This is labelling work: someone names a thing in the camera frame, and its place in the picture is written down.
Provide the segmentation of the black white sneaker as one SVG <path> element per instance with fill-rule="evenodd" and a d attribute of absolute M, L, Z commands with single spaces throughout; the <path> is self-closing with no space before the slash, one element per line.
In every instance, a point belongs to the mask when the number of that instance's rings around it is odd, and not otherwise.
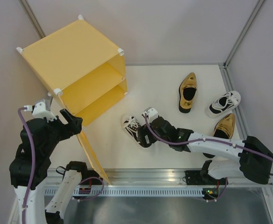
<path fill-rule="evenodd" d="M 241 101 L 241 95 L 237 91 L 230 91 L 213 101 L 206 109 L 206 113 L 211 118 L 235 109 Z"/>
<path fill-rule="evenodd" d="M 148 140 L 141 140 L 139 137 L 139 130 L 144 126 L 133 115 L 124 115 L 121 120 L 122 129 L 130 136 L 137 145 L 142 148 L 149 148 L 151 145 Z"/>

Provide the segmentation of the yellow cabinet door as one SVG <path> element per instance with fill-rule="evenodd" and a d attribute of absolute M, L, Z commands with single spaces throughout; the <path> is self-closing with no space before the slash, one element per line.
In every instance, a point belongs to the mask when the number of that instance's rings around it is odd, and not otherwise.
<path fill-rule="evenodd" d="M 97 156 L 94 152 L 94 150 L 92 149 L 86 134 L 84 133 L 84 131 L 82 130 L 81 133 L 77 134 L 77 139 L 81 145 L 81 147 L 83 148 L 89 162 L 90 165 L 92 166 L 92 168 L 99 174 L 100 177 L 102 177 L 108 184 L 111 184 L 107 174 L 105 173 L 104 169 L 102 168 L 99 160 L 97 159 Z"/>

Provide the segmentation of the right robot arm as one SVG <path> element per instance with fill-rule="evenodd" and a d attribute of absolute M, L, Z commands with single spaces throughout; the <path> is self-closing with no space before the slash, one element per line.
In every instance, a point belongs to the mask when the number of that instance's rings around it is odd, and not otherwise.
<path fill-rule="evenodd" d="M 143 147 L 161 141 L 178 152 L 223 157 L 224 161 L 207 160 L 204 163 L 200 179 L 205 184 L 233 176 L 243 176 L 257 184 L 269 182 L 273 153 L 253 136 L 247 136 L 245 140 L 206 136 L 190 129 L 175 128 L 159 116 L 150 124 L 137 128 L 137 139 Z"/>

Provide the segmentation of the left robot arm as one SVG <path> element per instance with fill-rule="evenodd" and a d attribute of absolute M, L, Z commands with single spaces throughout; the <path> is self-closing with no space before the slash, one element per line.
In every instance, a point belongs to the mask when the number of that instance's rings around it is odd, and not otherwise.
<path fill-rule="evenodd" d="M 18 146 L 9 171 L 11 184 L 17 195 L 22 224 L 62 224 L 64 213 L 78 185 L 88 182 L 87 165 L 71 161 L 53 200 L 45 205 L 44 193 L 50 156 L 60 141 L 67 140 L 82 131 L 82 118 L 60 111 L 64 124 L 50 110 L 50 101 L 42 99 L 35 105 L 18 109 L 23 123 Z"/>

